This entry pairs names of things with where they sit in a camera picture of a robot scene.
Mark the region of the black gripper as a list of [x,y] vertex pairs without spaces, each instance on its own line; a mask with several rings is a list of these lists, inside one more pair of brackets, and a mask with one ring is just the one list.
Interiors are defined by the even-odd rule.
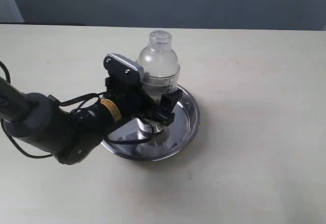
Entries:
[[169,126],[174,122],[173,109],[183,94],[181,89],[162,94],[157,105],[142,89],[141,82],[129,85],[110,75],[105,79],[105,87],[99,103],[99,121],[103,124],[126,124],[141,117]]

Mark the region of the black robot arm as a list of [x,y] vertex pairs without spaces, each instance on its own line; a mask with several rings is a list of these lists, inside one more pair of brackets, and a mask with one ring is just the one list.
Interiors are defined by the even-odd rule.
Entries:
[[60,102],[51,95],[22,93],[1,80],[1,127],[15,144],[21,140],[54,157],[59,163],[81,162],[110,133],[132,119],[152,120],[168,126],[182,97],[177,89],[156,103],[140,81],[108,77],[106,90]]

